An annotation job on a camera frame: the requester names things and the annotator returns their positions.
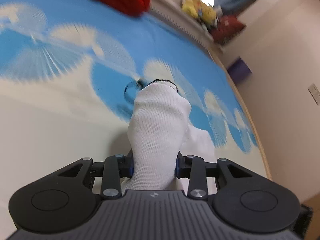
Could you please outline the black white striped garment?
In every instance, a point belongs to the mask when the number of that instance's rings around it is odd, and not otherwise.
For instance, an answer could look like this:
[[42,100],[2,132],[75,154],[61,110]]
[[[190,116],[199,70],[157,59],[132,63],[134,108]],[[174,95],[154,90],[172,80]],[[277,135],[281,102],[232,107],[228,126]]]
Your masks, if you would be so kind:
[[178,153],[216,160],[208,131],[190,123],[190,112],[191,104],[169,80],[154,80],[137,94],[127,130],[134,173],[122,182],[122,191],[186,191],[187,180],[175,178]]

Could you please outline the blue patterned bed sheet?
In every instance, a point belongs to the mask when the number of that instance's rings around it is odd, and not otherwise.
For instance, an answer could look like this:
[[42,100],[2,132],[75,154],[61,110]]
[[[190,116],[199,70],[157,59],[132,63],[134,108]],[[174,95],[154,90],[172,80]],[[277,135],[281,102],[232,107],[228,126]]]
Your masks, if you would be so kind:
[[216,158],[265,175],[225,72],[150,15],[91,0],[1,0],[1,197],[81,157],[130,148],[137,94],[169,80]]

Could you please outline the dark red cushion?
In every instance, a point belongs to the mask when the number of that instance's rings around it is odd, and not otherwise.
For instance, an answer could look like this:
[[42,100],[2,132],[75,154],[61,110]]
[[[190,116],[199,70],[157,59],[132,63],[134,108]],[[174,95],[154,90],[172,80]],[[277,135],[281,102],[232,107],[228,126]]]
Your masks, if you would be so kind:
[[213,37],[214,43],[223,46],[239,35],[245,28],[246,25],[240,22],[235,15],[225,15],[218,19],[217,26],[212,27],[209,33]]

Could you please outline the yellow plush toy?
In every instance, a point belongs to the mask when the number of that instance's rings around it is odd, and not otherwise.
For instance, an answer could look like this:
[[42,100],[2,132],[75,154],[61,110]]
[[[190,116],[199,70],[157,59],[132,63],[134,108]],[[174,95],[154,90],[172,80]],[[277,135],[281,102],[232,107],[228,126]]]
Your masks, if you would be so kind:
[[202,0],[182,0],[182,11],[208,27],[216,24],[216,11]]

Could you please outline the purple bag by wall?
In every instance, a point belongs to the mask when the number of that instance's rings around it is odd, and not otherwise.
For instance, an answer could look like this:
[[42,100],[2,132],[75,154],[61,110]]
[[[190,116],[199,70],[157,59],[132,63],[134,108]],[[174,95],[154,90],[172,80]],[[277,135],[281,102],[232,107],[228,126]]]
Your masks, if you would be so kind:
[[227,72],[235,85],[242,83],[252,71],[242,58],[237,58],[227,69]]

